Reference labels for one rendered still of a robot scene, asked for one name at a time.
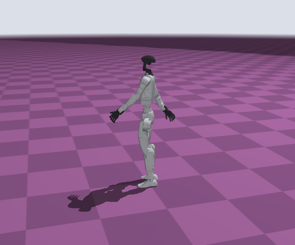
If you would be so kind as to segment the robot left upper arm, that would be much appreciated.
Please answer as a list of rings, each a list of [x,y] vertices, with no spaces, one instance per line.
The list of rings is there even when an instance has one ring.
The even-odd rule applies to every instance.
[[[136,101],[138,101],[140,99],[141,95],[143,94],[146,87],[150,84],[150,82],[151,82],[151,78],[149,78],[149,77],[143,77],[141,79],[140,85],[137,88],[137,93],[135,93],[135,95],[137,95]]]

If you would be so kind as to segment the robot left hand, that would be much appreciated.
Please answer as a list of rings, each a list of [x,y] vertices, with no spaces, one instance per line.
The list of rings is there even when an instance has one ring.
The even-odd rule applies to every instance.
[[[114,112],[110,112],[110,114],[112,113],[112,115],[109,116],[110,120],[112,120],[115,123],[115,121],[118,119],[119,115],[121,115],[123,112],[119,113],[118,109]]]

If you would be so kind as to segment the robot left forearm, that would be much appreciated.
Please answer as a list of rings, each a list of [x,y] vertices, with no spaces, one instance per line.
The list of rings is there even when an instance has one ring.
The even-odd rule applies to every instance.
[[[137,100],[137,95],[133,94],[130,99],[128,99],[127,102],[125,102],[125,104],[123,104],[119,109],[119,113],[127,110],[130,106],[133,106],[135,101]]]

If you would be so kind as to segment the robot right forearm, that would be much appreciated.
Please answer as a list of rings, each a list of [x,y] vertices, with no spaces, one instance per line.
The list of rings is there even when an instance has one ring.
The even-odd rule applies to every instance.
[[[164,108],[165,105],[164,105],[164,103],[162,102],[162,100],[161,100],[161,96],[160,96],[159,93],[158,93],[158,96],[155,97],[154,99],[155,99],[155,101],[157,102],[158,107],[159,107],[162,111],[166,110],[166,109]]]

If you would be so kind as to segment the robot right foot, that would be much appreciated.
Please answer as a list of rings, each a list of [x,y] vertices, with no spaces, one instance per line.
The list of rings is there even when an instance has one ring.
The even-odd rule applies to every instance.
[[[148,176],[147,175],[141,176],[141,177],[144,178],[144,179],[148,179]],[[149,180],[150,180],[150,178],[149,178]],[[158,180],[158,177],[157,177],[156,174],[153,174],[153,180]]]

